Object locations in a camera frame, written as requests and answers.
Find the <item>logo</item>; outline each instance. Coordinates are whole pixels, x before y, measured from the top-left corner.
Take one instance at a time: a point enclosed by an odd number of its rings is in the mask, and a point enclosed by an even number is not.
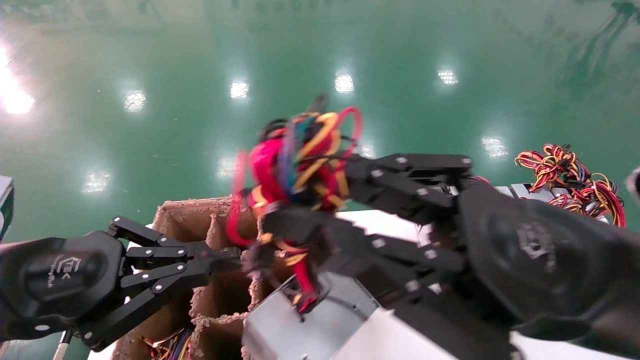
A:
[[[70,256],[66,259],[64,255],[58,255],[53,260],[53,264],[49,268],[49,280],[47,281],[47,287],[53,287],[53,283],[56,281],[56,275],[62,274],[62,279],[71,279],[71,274],[80,269],[80,262],[82,259]]]
[[[518,229],[518,242],[520,249],[532,260],[543,259],[546,272],[556,270],[556,248],[551,241],[551,235],[542,224],[521,224]]]

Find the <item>cardboard compartment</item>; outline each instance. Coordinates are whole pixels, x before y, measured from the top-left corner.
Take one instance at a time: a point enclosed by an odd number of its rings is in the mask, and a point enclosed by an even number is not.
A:
[[[212,249],[230,246],[224,226],[232,199],[168,201],[160,206],[153,228],[183,242],[205,240]],[[254,238],[257,228],[253,215],[242,209],[239,232]],[[286,278],[279,266],[278,277]],[[192,337],[193,353],[204,360],[248,359],[241,349],[243,320],[267,294],[273,291],[259,281],[252,281],[242,272],[217,276],[212,283],[194,289],[184,298],[175,299],[152,315],[137,328],[118,340],[113,360],[147,360],[148,352],[141,336],[160,339],[185,327],[189,321],[195,326]]]

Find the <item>green floor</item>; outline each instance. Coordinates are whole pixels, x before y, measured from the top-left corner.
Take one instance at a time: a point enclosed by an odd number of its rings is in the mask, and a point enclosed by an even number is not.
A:
[[[571,143],[620,182],[640,165],[640,26],[618,5],[0,0],[0,174],[17,185],[7,240],[226,195],[236,152],[323,91],[336,110],[361,108],[367,154],[468,154],[509,184],[532,178],[519,151]],[[57,340],[6,358],[50,359]]]

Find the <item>tangled wires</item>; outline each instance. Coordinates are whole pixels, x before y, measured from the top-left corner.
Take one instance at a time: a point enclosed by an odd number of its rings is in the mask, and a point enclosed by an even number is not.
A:
[[[545,144],[543,154],[525,151],[515,158],[517,165],[533,169],[536,181],[529,188],[536,192],[547,185],[549,188],[566,188],[569,195],[554,197],[549,204],[590,217],[611,216],[612,223],[625,227],[623,202],[616,195],[618,187],[601,173],[590,173],[570,152],[570,145]]]
[[[306,112],[271,121],[260,132],[258,144],[249,155],[239,154],[233,188],[236,203],[226,228],[228,237],[237,246],[250,247],[253,243],[237,233],[243,199],[252,208],[258,224],[265,209],[279,204],[300,204],[327,213],[344,207],[349,197],[344,167],[357,147],[362,114],[354,107],[340,113],[325,113],[325,109],[326,98],[321,95]],[[354,119],[353,134],[342,136],[340,127],[350,115]],[[245,165],[249,165],[256,186],[243,191]],[[271,234],[259,234],[257,242],[274,243],[285,254],[285,261],[300,286],[300,294],[294,302],[303,311],[318,296],[307,263],[307,251]]]
[[[191,329],[179,329],[160,341],[142,338],[152,360],[190,360]]]

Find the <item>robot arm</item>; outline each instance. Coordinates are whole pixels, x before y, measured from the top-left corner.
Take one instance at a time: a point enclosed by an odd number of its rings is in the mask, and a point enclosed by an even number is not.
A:
[[[460,359],[516,358],[511,329],[640,357],[640,238],[505,196],[473,181],[470,167],[460,156],[348,161],[352,198],[432,224],[432,245],[366,236],[299,206],[266,214],[263,230],[305,247],[320,270],[358,279],[381,305]],[[449,196],[440,184],[460,194]]]
[[[125,252],[120,238],[142,247]],[[181,243],[125,217],[107,232],[0,246],[0,341],[70,329],[95,351],[172,297],[240,266],[236,249]],[[133,274],[132,266],[148,271]]]
[[[358,279],[458,358],[517,358],[511,329],[640,357],[638,235],[502,195],[474,181],[471,166],[450,155],[348,159],[351,198],[431,224],[427,246],[365,235],[294,204],[271,208],[262,228],[306,248],[320,270]],[[143,247],[125,253],[119,238]],[[149,271],[133,274],[132,266]],[[180,243],[123,217],[108,232],[2,245],[0,341],[73,329],[99,351],[172,296],[238,268],[237,251]]]

